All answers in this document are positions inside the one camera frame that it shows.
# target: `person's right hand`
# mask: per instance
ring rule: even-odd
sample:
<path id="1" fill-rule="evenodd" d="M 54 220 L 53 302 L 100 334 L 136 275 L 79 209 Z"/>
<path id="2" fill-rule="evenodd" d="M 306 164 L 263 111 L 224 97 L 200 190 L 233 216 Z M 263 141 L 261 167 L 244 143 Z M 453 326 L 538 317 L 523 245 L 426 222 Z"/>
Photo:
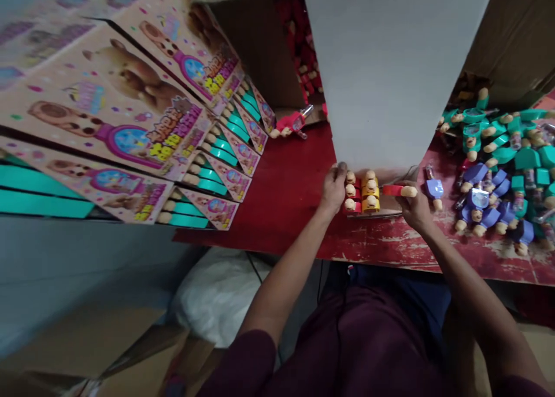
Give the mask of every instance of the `person's right hand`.
<path id="1" fill-rule="evenodd" d="M 395 184 L 402 186 L 414 186 L 418 188 L 416 186 L 416 182 L 413 181 L 400 181 Z M 418 190 L 415 198 L 396 196 L 395 199 L 399 205 L 401 205 L 403 218 L 406 223 L 416 231 L 422 233 L 422 231 L 425 231 L 434 224 L 428 198 L 420 190 Z"/>

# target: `purple toy figure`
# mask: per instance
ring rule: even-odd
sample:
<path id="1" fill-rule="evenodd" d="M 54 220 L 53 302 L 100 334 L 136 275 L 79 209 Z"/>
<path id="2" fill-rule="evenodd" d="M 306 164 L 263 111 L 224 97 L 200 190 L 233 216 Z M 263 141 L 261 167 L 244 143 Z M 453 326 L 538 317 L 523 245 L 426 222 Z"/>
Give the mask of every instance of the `purple toy figure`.
<path id="1" fill-rule="evenodd" d="M 443 185 L 441 180 L 434 177 L 434 169 L 431 164 L 426 166 L 426 192 L 430 199 L 433 199 L 434 209 L 437 212 L 443 210 L 443 204 L 441 202 L 441 197 L 443 196 Z"/>
<path id="2" fill-rule="evenodd" d="M 505 179 L 502 181 L 490 195 L 490 205 L 492 205 L 498 198 L 505 195 L 510 189 L 510 180 Z"/>
<path id="3" fill-rule="evenodd" d="M 461 186 L 461 192 L 467 193 L 472 186 L 476 183 L 481 182 L 486 173 L 488 171 L 488 167 L 484 163 L 477 163 L 464 172 L 464 180 L 465 182 Z"/>
<path id="4" fill-rule="evenodd" d="M 497 208 L 501 214 L 499 222 L 495 225 L 495 231 L 499 235 L 505 235 L 507 233 L 507 228 L 515 229 L 519 221 L 515 218 L 515 211 L 513 210 L 513 205 L 509 201 L 503 201 Z"/>
<path id="5" fill-rule="evenodd" d="M 458 212 L 458 221 L 455 224 L 455 230 L 463 231 L 467 227 L 467 223 L 472 221 L 472 205 L 465 205 Z"/>
<path id="6" fill-rule="evenodd" d="M 484 190 L 486 192 L 492 193 L 497 186 L 501 184 L 507 177 L 507 172 L 504 170 L 499 170 L 495 176 L 491 179 L 491 182 L 484 181 Z"/>
<path id="7" fill-rule="evenodd" d="M 500 202 L 494 203 L 491 207 L 484 211 L 482 214 L 482 220 L 472 231 L 474 235 L 477 237 L 483 236 L 486 233 L 486 230 L 489 227 L 492 227 L 499 220 L 499 217 L 501 216 L 501 213 L 497 209 L 499 203 Z"/>
<path id="8" fill-rule="evenodd" d="M 528 254 L 528 245 L 534 239 L 534 226 L 531 222 L 522 220 L 510 237 L 515 242 L 516 254 L 523 257 Z"/>

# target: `orange toy figure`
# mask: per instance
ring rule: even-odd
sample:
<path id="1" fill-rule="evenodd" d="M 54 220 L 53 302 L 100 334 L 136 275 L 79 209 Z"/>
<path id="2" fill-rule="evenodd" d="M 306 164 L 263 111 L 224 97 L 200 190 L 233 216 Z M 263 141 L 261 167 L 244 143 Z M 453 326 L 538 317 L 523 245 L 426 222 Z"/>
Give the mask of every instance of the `orange toy figure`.
<path id="1" fill-rule="evenodd" d="M 301 111 L 295 112 L 290 116 L 283 117 L 276 124 L 276 128 L 270 133 L 271 138 L 278 138 L 279 136 L 287 137 L 292 132 L 297 133 L 303 140 L 306 140 L 307 135 L 301 129 L 305 126 L 306 118 L 314 110 L 313 105 L 308 105 Z"/>

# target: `red table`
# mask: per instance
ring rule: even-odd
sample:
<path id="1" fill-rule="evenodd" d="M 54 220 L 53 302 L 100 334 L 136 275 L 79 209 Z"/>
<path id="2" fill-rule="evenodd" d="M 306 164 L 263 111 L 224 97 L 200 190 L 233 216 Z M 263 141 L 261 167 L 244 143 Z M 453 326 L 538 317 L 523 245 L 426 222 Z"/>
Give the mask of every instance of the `red table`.
<path id="1" fill-rule="evenodd" d="M 315 125 L 307 134 L 306 141 L 292 135 L 268 142 L 229 231 L 178 229 L 174 241 L 282 255 L 316 210 L 324 175 L 335 162 L 329 125 Z M 444 212 L 436 213 L 434 221 L 482 277 L 555 285 L 555 254 L 546 253 L 537 244 L 530 245 L 528 257 L 519 257 L 510 239 L 492 233 L 492 229 L 481 239 L 470 231 L 455 233 L 456 212 L 452 206 L 456 199 L 449 195 L 462 158 L 447 157 L 441 142 L 435 139 L 421 163 L 420 183 L 424 181 L 422 166 L 428 162 L 446 190 Z M 402 217 L 352 220 L 339 213 L 317 257 L 440 271 L 424 240 Z"/>

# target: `toy pile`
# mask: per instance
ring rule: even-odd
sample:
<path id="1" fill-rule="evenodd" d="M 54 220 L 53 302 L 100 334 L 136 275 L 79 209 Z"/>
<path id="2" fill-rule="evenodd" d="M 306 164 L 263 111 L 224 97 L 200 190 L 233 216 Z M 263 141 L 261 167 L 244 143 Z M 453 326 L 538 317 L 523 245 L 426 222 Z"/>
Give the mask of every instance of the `toy pile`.
<path id="1" fill-rule="evenodd" d="M 486 230 L 508 235 L 515 252 L 524 256 L 537 238 L 542 248 L 555 250 L 555 126 L 537 124 L 555 112 L 528 109 L 498 114 L 487 110 L 488 90 L 478 93 L 475 107 L 444 112 L 440 132 L 462 132 L 466 160 L 456 186 L 457 231 L 474 224 L 472 233 Z"/>
<path id="2" fill-rule="evenodd" d="M 308 104 L 309 96 L 321 94 L 324 89 L 305 0 L 277 0 L 275 6 L 286 34 L 287 47 L 295 62 L 305 103 Z"/>

